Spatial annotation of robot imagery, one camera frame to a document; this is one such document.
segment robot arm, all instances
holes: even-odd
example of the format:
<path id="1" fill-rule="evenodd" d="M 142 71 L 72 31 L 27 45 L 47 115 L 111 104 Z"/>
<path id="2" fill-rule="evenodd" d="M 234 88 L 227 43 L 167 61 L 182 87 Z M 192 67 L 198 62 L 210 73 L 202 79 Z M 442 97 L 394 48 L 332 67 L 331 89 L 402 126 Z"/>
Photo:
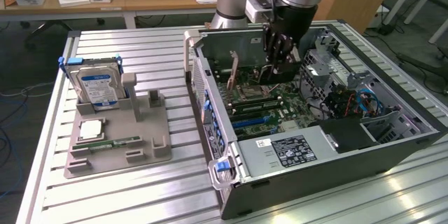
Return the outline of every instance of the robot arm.
<path id="1" fill-rule="evenodd" d="M 268 80 L 279 81 L 291 65 L 300 61 L 291 53 L 307 33 L 320 0 L 247 0 L 246 14 L 264 25 L 264 51 L 271 64 Z"/>

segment gray carpet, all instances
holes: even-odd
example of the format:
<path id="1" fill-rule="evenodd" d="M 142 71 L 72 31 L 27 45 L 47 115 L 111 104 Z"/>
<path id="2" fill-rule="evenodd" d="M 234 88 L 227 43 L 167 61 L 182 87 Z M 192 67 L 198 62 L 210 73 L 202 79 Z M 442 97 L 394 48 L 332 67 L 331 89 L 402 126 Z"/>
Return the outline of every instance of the gray carpet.
<path id="1" fill-rule="evenodd" d="M 394 6 L 396 0 L 386 0 L 388 6 Z M 406 10 L 407 5 L 414 0 L 408 0 L 402 11 Z M 214 14 L 204 15 L 172 15 L 167 16 L 159 26 L 186 26 L 200 25 L 204 22 L 212 20 Z M 443 9 L 434 3 L 428 2 L 416 15 L 416 18 L 410 25 L 404 25 L 403 21 L 398 24 L 404 29 L 404 34 L 394 32 L 388 36 L 382 38 L 387 41 L 390 46 L 396 52 L 407 54 L 435 66 L 442 64 L 442 60 L 438 60 L 436 56 L 440 55 L 438 48 L 431 45 L 427 40 L 438 30 L 448 17 L 448 10 Z M 142 27 L 150 27 L 156 25 L 162 21 L 162 16 L 155 16 L 150 19 L 142 19 Z M 124 29 L 124 20 L 122 18 L 106 18 L 106 24 L 99 26 L 95 19 L 68 20 L 67 23 L 75 30 L 110 30 Z M 18 22 L 10 24 L 7 30 L 0 32 L 0 90 L 6 90 L 15 87 L 27 87 L 30 85 L 51 82 L 55 80 L 58 72 L 58 57 L 63 53 L 67 31 L 60 27 L 52 27 L 46 31 L 34 43 L 36 44 L 36 50 L 28 51 L 23 47 L 23 40 L 42 22 L 31 22 L 30 29 L 23 29 Z M 368 38 L 368 40 L 378 46 L 380 51 L 392 59 L 395 54 L 390 51 L 384 43 L 378 38 Z M 438 41 L 440 46 L 448 46 L 448 36 L 444 36 Z M 422 72 L 412 66 L 404 66 L 404 70 L 414 76 L 419 82 L 423 81 Z M 434 89 L 443 89 L 443 80 L 436 76 L 428 74 L 428 85 Z M 51 90 L 52 86 L 46 86 L 31 91 L 31 94 L 46 93 Z M 436 94 L 436 96 L 448 102 L 447 97 Z M 19 96 L 14 100 L 20 102 L 24 97 Z M 23 164 L 23 181 L 19 187 L 0 199 L 0 223 L 14 223 L 16 220 L 20 201 L 23 197 L 23 190 L 26 188 L 26 181 L 28 178 L 30 169 L 32 166 L 32 160 L 40 136 L 40 129 L 44 123 L 47 106 L 50 102 L 50 96 L 30 98 L 28 112 L 23 120 L 7 128 L 10 138 L 15 142 L 19 157 Z M 14 109 L 16 104 L 0 102 L 0 118 L 3 118 Z M 6 151 L 0 152 L 0 162 L 6 158 Z M 19 170 L 16 159 L 12 156 L 0 168 L 0 191 L 7 191 L 15 184 L 19 178 Z"/>

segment ventilation grille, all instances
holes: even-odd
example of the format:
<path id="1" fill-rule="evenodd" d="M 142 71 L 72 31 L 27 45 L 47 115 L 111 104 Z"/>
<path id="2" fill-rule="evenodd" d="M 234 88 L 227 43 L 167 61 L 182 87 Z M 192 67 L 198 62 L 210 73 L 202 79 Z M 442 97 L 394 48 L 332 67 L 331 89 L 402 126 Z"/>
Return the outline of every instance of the ventilation grille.
<path id="1" fill-rule="evenodd" d="M 198 65 L 198 60 L 194 61 L 192 77 L 194 77 L 192 89 L 196 94 L 196 99 L 200 103 L 200 106 L 204 106 L 204 80 L 200 72 L 200 67 Z"/>
<path id="2" fill-rule="evenodd" d="M 379 143 L 380 143 L 380 144 L 390 143 L 390 142 L 395 141 L 398 138 L 399 138 L 398 134 L 396 134 L 394 131 L 391 131 L 391 132 L 386 135 L 386 137 L 382 138 L 382 139 L 379 140 Z"/>
<path id="3" fill-rule="evenodd" d="M 312 57 L 308 54 L 306 56 L 303 62 L 304 62 L 304 64 L 302 65 L 302 73 L 304 73 L 303 80 L 306 81 L 306 83 L 308 83 L 308 86 L 306 86 L 306 87 L 310 88 L 310 92 L 314 96 L 316 96 L 322 100 L 324 100 L 326 96 L 327 96 L 326 93 L 331 92 L 332 88 L 335 87 L 335 82 L 332 82 L 331 85 L 328 86 L 327 92 L 323 88 L 318 88 L 316 85 L 315 85 L 315 81 L 314 81 L 312 77 L 310 76 L 308 72 L 306 71 L 306 67 L 308 65 L 316 64 L 318 61 L 316 61 L 315 57 Z"/>

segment blue latch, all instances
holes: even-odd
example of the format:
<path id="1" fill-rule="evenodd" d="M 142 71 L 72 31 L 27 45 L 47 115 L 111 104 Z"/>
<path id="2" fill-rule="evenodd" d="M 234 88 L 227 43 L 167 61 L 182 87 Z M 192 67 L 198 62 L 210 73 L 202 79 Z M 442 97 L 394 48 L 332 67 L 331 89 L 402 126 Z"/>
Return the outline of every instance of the blue latch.
<path id="1" fill-rule="evenodd" d="M 211 101 L 207 100 L 206 103 L 204 103 L 204 110 L 208 110 L 208 107 L 211 106 Z"/>
<path id="2" fill-rule="evenodd" d="M 68 74 L 67 74 L 66 67 L 64 67 L 64 57 L 63 56 L 59 57 L 59 59 L 58 59 L 58 66 L 63 70 L 63 72 L 64 72 L 64 74 L 66 74 L 66 76 L 68 78 Z"/>
<path id="3" fill-rule="evenodd" d="M 215 165 L 215 168 L 216 168 L 216 172 L 224 172 L 227 170 L 231 169 L 231 164 L 228 161 L 223 161 L 223 162 L 219 162 L 216 165 Z"/>
<path id="4" fill-rule="evenodd" d="M 84 62 L 83 58 L 70 58 L 67 60 L 67 65 L 82 65 Z"/>

